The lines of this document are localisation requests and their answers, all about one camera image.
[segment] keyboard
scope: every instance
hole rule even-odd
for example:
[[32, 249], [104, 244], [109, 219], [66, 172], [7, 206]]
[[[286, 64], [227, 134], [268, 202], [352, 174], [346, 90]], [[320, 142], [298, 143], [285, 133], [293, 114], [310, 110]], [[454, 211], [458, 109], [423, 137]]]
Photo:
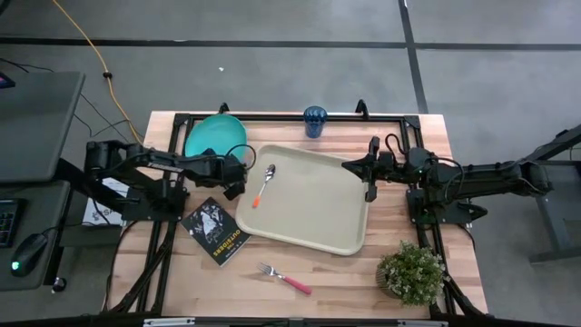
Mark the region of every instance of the keyboard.
[[0, 248], [12, 247], [25, 205], [25, 199], [0, 200]]

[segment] computer monitor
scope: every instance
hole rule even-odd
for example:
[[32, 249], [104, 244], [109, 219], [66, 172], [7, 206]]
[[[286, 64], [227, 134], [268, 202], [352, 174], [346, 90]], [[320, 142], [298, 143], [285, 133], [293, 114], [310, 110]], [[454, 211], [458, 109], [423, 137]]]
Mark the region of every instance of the computer monitor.
[[0, 72], [0, 89], [13, 87], [15, 85], [16, 85], [15, 81], [11, 80], [10, 78], [8, 78], [8, 76]]

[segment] green leaves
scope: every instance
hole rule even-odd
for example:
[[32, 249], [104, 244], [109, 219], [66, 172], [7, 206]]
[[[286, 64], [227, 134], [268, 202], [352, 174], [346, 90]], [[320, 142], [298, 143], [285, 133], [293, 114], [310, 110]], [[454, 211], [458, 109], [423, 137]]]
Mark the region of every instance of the green leaves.
[[426, 305], [436, 302], [442, 292], [443, 271], [441, 256], [429, 248], [401, 242], [399, 252], [383, 257], [378, 270], [385, 274], [385, 284], [404, 305]]

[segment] plastic tray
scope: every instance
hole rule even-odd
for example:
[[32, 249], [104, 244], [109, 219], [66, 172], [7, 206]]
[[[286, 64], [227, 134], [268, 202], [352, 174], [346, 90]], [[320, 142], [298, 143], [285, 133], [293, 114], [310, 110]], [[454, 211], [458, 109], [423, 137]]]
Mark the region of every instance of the plastic tray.
[[[340, 166], [344, 161], [305, 150], [263, 146], [238, 202], [236, 223], [246, 233], [328, 253], [356, 253], [365, 239], [368, 186]], [[252, 208], [269, 164], [276, 165], [276, 173], [260, 205]]]

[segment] concrete floor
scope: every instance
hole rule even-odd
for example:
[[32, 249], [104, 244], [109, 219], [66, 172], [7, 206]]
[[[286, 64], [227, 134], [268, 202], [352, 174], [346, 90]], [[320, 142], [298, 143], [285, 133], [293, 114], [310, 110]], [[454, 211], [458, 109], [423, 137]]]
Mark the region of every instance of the concrete floor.
[[[91, 37], [192, 40], [403, 42], [397, 0], [62, 0]], [[581, 2], [408, 0], [416, 42], [576, 44]], [[0, 36], [79, 37], [50, 1], [13, 2]], [[144, 134], [151, 110], [302, 110], [318, 104], [350, 112], [364, 98], [374, 113], [417, 113], [404, 49], [103, 47], [123, 107]], [[418, 51], [431, 114], [444, 114], [455, 158], [482, 164], [516, 159], [581, 123], [581, 53]], [[102, 68], [86, 46], [0, 45], [0, 57], [86, 73], [84, 94], [121, 120]], [[23, 74], [0, 65], [9, 74]], [[106, 124], [84, 102], [77, 114]], [[126, 128], [122, 131], [129, 138]], [[118, 138], [113, 131], [99, 139]], [[88, 133], [73, 122], [64, 156], [84, 158]], [[478, 199], [490, 213], [475, 222], [488, 308], [501, 318], [578, 325], [581, 260], [531, 266], [549, 250], [533, 199]], [[112, 249], [65, 253], [66, 292], [0, 293], [0, 320], [96, 313]]]

